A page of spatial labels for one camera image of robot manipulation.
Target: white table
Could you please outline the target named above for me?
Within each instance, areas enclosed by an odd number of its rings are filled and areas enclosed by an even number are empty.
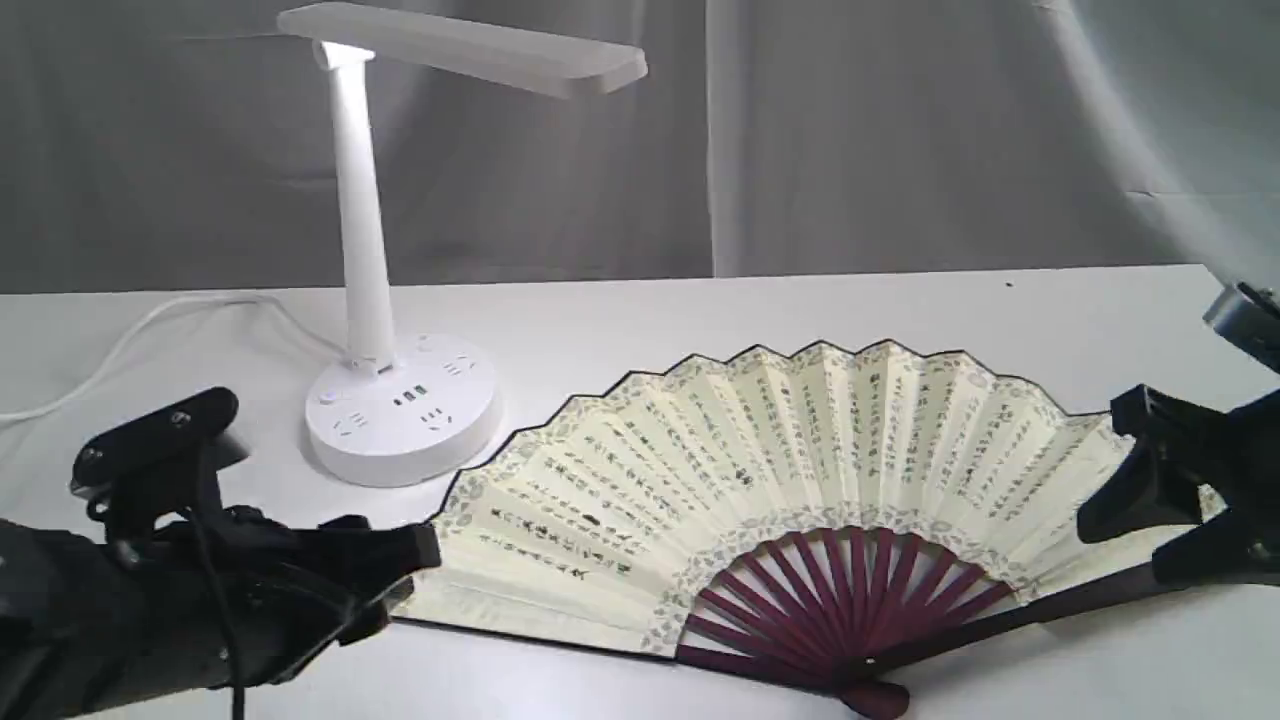
[[[689,352],[763,342],[846,347],[893,337],[918,351],[966,348],[1085,411],[1139,382],[1231,407],[1275,386],[1201,314],[1219,290],[1199,266],[919,275],[659,281],[394,291],[402,328],[486,348],[508,427],[541,421],[567,395]],[[342,337],[338,290],[279,296]],[[84,377],[118,333],[169,293],[0,297],[0,407],[49,400]],[[431,512],[445,482],[396,491],[344,486],[307,459],[303,393],[324,351],[265,307],[195,310],[143,333],[108,382],[44,420],[0,432],[0,515],[97,536],[67,493],[93,434],[188,393],[239,393],[250,460],[223,474],[228,503],[289,524],[346,512],[394,525]],[[904,670],[914,715],[955,717],[1274,717],[1280,702],[1280,591],[1197,591],[1048,628],[1027,628]],[[293,683],[250,691],[250,716],[452,719],[847,720],[838,702],[689,667],[393,626],[325,652]],[[220,719],[228,694],[197,691],[108,714]]]

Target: lamp base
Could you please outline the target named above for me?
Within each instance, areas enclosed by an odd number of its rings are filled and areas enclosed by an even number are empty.
[[[498,375],[475,346],[438,334],[401,337],[396,363],[369,375],[330,365],[306,404],[311,445],[334,475],[403,487],[456,470],[498,432]]]

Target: fabric backdrop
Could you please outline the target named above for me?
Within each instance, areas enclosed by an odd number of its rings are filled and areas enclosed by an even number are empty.
[[[0,4],[0,292],[342,281],[302,0]],[[564,102],[369,68],[392,281],[1280,274],[1270,0],[379,0],[627,42]]]

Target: white desk lamp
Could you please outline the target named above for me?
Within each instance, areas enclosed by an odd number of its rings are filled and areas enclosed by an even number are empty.
[[[497,374],[477,348],[448,336],[394,333],[365,63],[380,54],[573,97],[640,79],[648,72],[644,51],[346,3],[288,10],[276,22],[283,32],[314,40],[316,60],[329,73],[342,213],[347,356],[307,396],[311,442],[347,482],[412,484],[479,452],[502,410]]]

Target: folding fan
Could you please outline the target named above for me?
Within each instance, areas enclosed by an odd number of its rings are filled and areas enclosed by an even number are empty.
[[[868,679],[877,659],[1124,577],[1188,529],[1080,543],[1075,510],[1128,451],[1108,415],[964,352],[691,356],[575,396],[461,471],[434,520],[444,565],[398,614],[897,717],[906,691]]]

